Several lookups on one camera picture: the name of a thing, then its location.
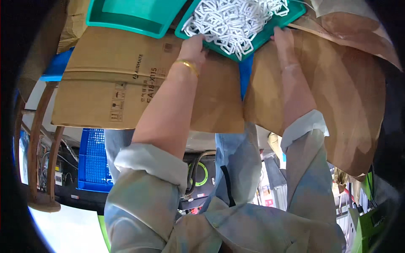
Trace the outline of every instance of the white wall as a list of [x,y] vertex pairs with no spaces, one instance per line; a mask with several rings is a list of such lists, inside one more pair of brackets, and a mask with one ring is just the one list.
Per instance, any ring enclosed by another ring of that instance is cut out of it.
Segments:
[[[30,95],[30,98],[27,101],[26,104],[26,109],[33,109],[36,110],[39,100],[42,96],[42,92],[45,89],[45,82],[43,81],[38,81]],[[51,125],[51,119],[52,119],[52,111],[53,111],[53,106],[55,104],[55,97],[58,89],[56,88],[55,91],[53,92],[53,95],[51,97],[51,100],[49,101],[47,110],[44,115],[44,120],[42,122],[42,125],[45,127],[46,130],[49,132],[55,132],[56,131],[56,126]],[[32,121],[34,120],[34,115],[24,115],[23,116],[23,122],[28,126],[28,128],[31,129]],[[71,128],[71,127],[65,127],[65,130],[63,131],[63,134],[66,136],[69,136],[77,141],[80,142],[81,139],[81,132],[83,131],[83,128]]]

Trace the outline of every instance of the black strap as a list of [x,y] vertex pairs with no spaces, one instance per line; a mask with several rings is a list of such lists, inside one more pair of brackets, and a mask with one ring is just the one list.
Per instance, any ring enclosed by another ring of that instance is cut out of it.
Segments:
[[228,192],[228,198],[229,198],[229,207],[236,206],[235,201],[233,200],[233,197],[232,197],[228,169],[226,168],[225,165],[223,165],[223,166],[221,166],[221,170],[222,170],[222,173],[224,174],[224,177],[225,177],[226,190]]

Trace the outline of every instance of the green plastic tray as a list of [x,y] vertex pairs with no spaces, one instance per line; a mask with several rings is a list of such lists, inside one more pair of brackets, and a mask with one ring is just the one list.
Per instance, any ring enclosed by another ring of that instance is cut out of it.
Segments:
[[162,38],[187,0],[91,0],[88,26]]
[[[184,14],[183,18],[181,19],[179,25],[176,28],[175,34],[177,37],[182,38],[182,39],[188,39],[189,36],[187,36],[184,32],[181,31],[183,28],[184,23],[187,21],[187,19],[191,16],[191,14],[194,12],[196,9],[198,3],[201,0],[194,0],[193,3],[190,5],[188,8],[187,12]],[[288,2],[288,8],[290,11],[288,12],[288,15],[284,17],[280,17],[277,15],[273,15],[272,19],[269,20],[269,22],[264,26],[263,31],[259,32],[254,40],[252,40],[252,45],[254,47],[254,50],[250,52],[247,55],[242,55],[242,60],[248,58],[251,54],[253,54],[259,47],[261,47],[264,43],[266,43],[269,39],[270,36],[274,34],[273,28],[275,26],[279,26],[280,28],[286,27],[289,23],[293,22],[297,18],[301,17],[302,15],[305,14],[307,11],[305,6],[303,4],[300,4],[298,2]],[[241,62],[239,59],[236,57],[236,55],[233,53],[232,55],[226,54],[224,51],[221,50],[220,46],[215,45],[214,42],[207,43],[204,41],[204,46],[208,49],[214,50],[215,52],[218,52],[236,62]]]

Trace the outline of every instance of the blue crate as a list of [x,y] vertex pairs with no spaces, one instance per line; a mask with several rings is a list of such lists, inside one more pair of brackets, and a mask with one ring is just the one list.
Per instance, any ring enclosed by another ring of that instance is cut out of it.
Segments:
[[110,192],[113,187],[104,145],[104,130],[84,128],[79,151],[77,188]]
[[54,55],[51,63],[49,63],[49,66],[45,70],[45,73],[39,78],[39,80],[44,82],[58,82],[62,80],[63,73],[68,65],[73,49],[75,49],[75,47],[71,47],[66,52]]

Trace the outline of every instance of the jacket sleeve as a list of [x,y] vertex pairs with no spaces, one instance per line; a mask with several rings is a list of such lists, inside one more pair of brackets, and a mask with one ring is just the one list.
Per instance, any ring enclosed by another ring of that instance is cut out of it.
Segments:
[[335,224],[332,174],[324,145],[328,135],[322,114],[312,110],[285,130],[281,148],[287,157],[287,211]]
[[111,252],[160,252],[187,187],[187,164],[139,143],[122,149],[114,164],[120,175],[104,208]]

